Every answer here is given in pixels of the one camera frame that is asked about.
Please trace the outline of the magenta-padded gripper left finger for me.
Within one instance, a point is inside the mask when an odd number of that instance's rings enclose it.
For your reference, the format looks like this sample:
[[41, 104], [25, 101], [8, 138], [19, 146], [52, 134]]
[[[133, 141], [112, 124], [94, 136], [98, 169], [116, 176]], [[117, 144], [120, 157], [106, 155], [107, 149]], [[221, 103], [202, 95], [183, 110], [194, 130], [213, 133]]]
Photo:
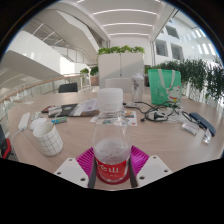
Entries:
[[84, 151], [77, 158], [67, 158], [54, 172], [58, 177], [90, 189], [95, 186], [96, 173], [96, 161], [92, 148]]

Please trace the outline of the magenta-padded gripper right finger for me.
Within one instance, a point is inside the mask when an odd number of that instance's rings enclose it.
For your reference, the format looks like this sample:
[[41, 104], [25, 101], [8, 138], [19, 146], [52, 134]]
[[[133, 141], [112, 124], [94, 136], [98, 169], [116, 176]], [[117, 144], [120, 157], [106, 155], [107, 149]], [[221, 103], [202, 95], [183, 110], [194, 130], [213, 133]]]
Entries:
[[157, 155], [149, 156], [135, 146], [131, 148], [129, 177], [132, 188], [146, 186], [171, 173], [172, 171]]

